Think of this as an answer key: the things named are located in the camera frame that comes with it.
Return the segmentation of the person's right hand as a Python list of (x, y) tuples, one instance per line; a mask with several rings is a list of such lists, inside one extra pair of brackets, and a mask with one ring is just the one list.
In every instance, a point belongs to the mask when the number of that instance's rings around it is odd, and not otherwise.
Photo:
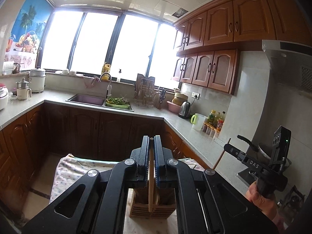
[(277, 221), (278, 210), (274, 198), (267, 199), (260, 195), (256, 186), (256, 181), (249, 186), (245, 197), (257, 206), (270, 220), (273, 222)]

